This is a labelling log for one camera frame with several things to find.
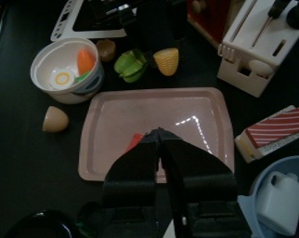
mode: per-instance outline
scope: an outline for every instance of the black table surface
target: black table surface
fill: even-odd
[[[74,219],[80,206],[101,199],[101,182],[78,176],[79,134],[87,113],[86,101],[64,105],[31,83],[30,63],[50,44],[50,34],[64,0],[7,1],[0,19],[0,237],[24,215],[56,209]],[[125,83],[103,63],[101,91],[173,87],[214,87],[222,93],[234,136],[242,129],[289,105],[299,106],[299,41],[259,98],[217,78],[219,56],[194,28],[186,24],[182,58],[175,75],[165,78],[149,68],[133,84]],[[115,39],[117,53],[129,39]],[[64,131],[42,132],[47,106],[60,108],[70,119]],[[235,149],[238,194],[247,194],[254,177],[275,160],[299,154],[299,139],[246,164]],[[157,186],[159,213],[167,210],[166,186]]]

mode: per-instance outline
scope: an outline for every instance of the white bottle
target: white bottle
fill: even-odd
[[[299,182],[294,174],[273,171],[255,196],[258,221],[273,231],[291,236],[299,222]]]

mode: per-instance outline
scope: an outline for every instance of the toy egg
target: toy egg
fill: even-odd
[[[43,117],[43,132],[59,132],[68,125],[68,118],[64,112],[56,107],[50,106]]]
[[[114,42],[109,39],[98,40],[95,42],[99,60],[109,62],[114,58]]]

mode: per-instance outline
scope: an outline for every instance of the orange toy food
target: orange toy food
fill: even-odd
[[[78,75],[82,75],[87,71],[91,71],[94,64],[95,64],[94,56],[84,49],[80,49],[78,51],[76,56]]]

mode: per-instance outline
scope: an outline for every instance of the red toy object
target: red toy object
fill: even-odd
[[[131,142],[126,148],[126,152],[137,145],[138,141],[142,139],[142,135],[141,134],[133,134],[133,137],[131,137]]]
[[[86,72],[91,71],[94,64],[95,57],[84,49],[80,49],[76,56],[78,75],[83,75]]]

